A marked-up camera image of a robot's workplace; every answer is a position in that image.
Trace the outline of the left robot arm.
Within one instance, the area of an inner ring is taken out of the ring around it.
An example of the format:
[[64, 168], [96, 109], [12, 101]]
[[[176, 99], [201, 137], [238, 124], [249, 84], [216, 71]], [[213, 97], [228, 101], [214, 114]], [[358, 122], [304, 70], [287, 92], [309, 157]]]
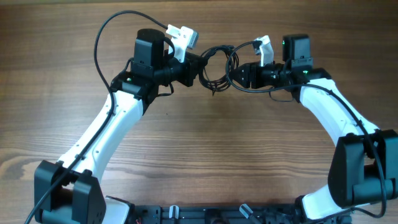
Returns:
[[106, 102], [76, 144], [57, 162], [42, 161], [34, 173], [34, 208], [39, 223], [127, 223], [134, 205], [105, 196], [100, 183], [127, 132], [159, 97], [160, 86], [192, 86], [206, 60], [192, 54], [198, 33], [188, 27], [141, 29], [134, 56], [107, 83]]

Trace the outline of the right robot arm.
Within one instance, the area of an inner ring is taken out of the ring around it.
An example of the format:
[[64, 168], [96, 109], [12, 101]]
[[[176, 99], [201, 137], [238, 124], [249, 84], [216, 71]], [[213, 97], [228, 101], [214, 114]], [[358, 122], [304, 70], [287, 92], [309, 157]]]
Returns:
[[285, 90], [307, 108], [335, 145], [325, 186], [299, 196], [290, 212], [292, 223], [342, 223], [351, 212], [366, 212], [378, 203], [381, 218], [387, 202], [397, 198], [397, 133], [381, 130], [364, 118], [340, 93], [331, 75], [313, 66], [310, 38], [285, 35], [282, 62], [274, 61], [268, 36], [251, 41], [260, 61], [235, 65], [229, 57], [226, 78], [246, 93]]

